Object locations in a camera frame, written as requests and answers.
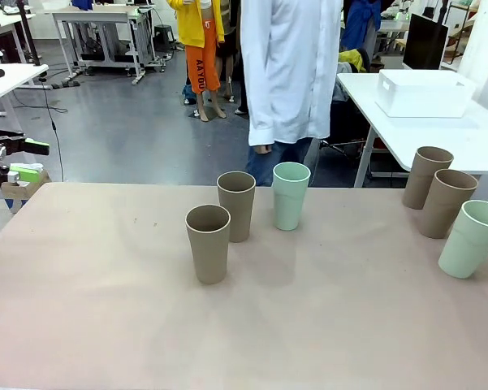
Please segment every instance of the sneaker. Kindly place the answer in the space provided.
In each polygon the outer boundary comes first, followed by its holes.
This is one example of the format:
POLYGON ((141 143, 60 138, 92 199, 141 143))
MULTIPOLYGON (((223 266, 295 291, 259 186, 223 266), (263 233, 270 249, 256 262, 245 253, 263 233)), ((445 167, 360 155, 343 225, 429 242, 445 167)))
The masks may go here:
POLYGON ((248 113, 249 113, 249 111, 243 111, 240 108, 237 108, 235 110, 235 114, 237 114, 237 115, 247 115, 248 113))

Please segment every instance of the green cup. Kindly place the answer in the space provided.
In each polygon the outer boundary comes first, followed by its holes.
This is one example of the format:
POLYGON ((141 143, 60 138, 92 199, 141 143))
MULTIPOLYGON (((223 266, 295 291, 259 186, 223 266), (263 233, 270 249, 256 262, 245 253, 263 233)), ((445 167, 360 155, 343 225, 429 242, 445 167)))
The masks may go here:
POLYGON ((274 225, 279 230, 294 230, 300 222, 310 170, 297 162, 281 162, 273 173, 274 225))
POLYGON ((468 278, 488 256, 488 201, 462 205, 438 266, 448 275, 468 278))

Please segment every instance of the paper cup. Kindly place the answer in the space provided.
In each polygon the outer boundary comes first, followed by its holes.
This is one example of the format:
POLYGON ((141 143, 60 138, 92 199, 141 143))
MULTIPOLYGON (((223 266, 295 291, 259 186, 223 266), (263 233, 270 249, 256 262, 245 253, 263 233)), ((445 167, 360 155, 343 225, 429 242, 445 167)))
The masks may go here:
POLYGON ((279 230, 294 230, 300 222, 310 170, 297 162, 282 162, 273 173, 274 225, 279 230))
POLYGON ((444 238, 477 186, 478 180, 467 173, 436 171, 418 223, 419 231, 429 238, 444 238))
POLYGON ((248 239, 256 181, 249 173, 228 172, 217 179, 218 201, 231 214, 229 241, 248 239))
POLYGON ((415 153, 412 171, 409 174, 403 195, 403 205, 420 210, 430 191, 431 181, 436 171, 449 168, 453 155, 447 150, 433 146, 422 146, 415 153))
POLYGON ((198 206, 186 215, 196 277, 204 284, 226 277, 230 221, 229 211, 216 205, 198 206))
POLYGON ((440 268, 455 278, 468 278, 488 257, 488 201, 462 205, 444 251, 440 268))

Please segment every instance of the white plastic bin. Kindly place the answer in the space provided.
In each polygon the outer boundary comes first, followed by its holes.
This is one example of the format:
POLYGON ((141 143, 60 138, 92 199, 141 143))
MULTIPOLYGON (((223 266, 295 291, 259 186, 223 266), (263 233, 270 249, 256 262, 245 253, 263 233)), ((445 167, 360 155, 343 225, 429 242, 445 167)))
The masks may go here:
POLYGON ((376 102, 395 118, 461 118, 475 88, 453 71, 382 70, 376 102))

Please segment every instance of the brown cup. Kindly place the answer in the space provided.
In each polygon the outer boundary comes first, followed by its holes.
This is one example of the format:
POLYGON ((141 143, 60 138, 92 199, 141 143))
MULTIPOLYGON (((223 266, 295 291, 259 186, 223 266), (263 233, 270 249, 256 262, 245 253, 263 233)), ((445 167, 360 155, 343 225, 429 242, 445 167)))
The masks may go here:
POLYGON ((452 169, 436 171, 417 224, 419 232, 429 238, 444 238, 477 186, 478 180, 467 173, 452 169))
POLYGON ((196 277, 204 284, 226 277, 230 222, 229 211, 216 205, 198 206, 186 215, 196 277))
POLYGON ((433 176, 439 169, 449 168, 453 155, 447 150, 422 146, 415 153, 412 171, 409 174, 403 195, 403 205, 420 210, 430 191, 433 176))
POLYGON ((249 173, 228 172, 217 179, 218 201, 231 214, 229 241, 248 239, 256 181, 249 173))

